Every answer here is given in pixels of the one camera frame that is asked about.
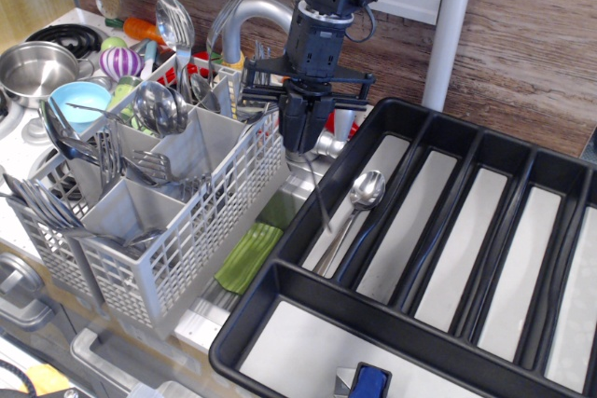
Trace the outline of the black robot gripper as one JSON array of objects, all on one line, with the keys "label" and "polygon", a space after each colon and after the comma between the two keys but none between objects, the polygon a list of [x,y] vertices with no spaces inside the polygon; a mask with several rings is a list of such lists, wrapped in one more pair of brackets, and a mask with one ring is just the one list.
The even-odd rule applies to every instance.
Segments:
[{"label": "black robot gripper", "polygon": [[[299,2],[284,55],[245,64],[242,99],[279,102],[280,132],[289,152],[311,151],[335,106],[363,110],[368,104],[375,77],[338,65],[346,30],[353,21],[352,11],[346,16],[326,15]],[[298,94],[285,94],[285,88]]]}]

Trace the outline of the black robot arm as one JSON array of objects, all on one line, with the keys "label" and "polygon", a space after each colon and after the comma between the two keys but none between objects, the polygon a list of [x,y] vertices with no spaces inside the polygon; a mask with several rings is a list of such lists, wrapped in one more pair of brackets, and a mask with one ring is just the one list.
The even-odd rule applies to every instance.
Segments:
[{"label": "black robot arm", "polygon": [[365,108],[374,75],[341,67],[339,59],[354,13],[375,1],[300,0],[283,56],[245,63],[243,97],[277,104],[286,151],[311,151],[335,108]]}]

